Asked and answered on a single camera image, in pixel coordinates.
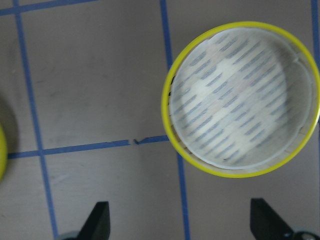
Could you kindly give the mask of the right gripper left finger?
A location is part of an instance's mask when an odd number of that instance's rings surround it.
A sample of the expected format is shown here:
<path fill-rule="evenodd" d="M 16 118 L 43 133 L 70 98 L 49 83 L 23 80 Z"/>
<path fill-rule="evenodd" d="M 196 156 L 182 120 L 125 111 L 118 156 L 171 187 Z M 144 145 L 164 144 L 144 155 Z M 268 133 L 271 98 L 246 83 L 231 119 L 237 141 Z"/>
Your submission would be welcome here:
<path fill-rule="evenodd" d="M 97 202 L 77 235 L 78 240 L 108 240 L 110 208 L 108 201 Z"/>

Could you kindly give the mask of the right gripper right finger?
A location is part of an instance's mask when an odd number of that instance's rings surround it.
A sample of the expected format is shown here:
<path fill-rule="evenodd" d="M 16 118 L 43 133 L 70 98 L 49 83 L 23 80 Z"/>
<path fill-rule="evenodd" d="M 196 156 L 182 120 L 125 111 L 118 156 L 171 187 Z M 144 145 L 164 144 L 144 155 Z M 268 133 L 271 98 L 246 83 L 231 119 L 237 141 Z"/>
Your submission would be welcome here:
<path fill-rule="evenodd" d="M 291 227 L 263 199 L 250 200 L 250 231 L 256 240 L 297 240 Z"/>

